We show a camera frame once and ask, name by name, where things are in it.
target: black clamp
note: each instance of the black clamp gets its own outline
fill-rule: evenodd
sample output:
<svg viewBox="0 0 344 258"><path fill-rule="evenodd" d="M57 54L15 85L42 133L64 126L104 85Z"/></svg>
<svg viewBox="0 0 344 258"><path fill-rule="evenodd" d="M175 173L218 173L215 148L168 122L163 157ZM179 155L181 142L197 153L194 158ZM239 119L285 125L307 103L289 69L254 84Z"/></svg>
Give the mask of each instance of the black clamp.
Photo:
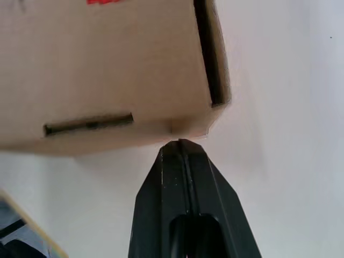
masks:
<svg viewBox="0 0 344 258"><path fill-rule="evenodd" d="M240 201L203 148L163 146L135 203L129 258L261 258Z"/></svg>

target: white wall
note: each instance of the white wall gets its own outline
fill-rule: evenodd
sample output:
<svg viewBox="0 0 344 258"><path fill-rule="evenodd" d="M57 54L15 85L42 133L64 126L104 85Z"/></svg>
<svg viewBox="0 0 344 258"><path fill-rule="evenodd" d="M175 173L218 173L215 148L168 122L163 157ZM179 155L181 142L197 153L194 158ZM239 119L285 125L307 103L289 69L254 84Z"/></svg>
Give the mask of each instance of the white wall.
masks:
<svg viewBox="0 0 344 258"><path fill-rule="evenodd" d="M264 258L344 257L344 2L217 4L233 102L200 143L239 194ZM158 149L2 154L0 184L70 257L126 257Z"/></svg>

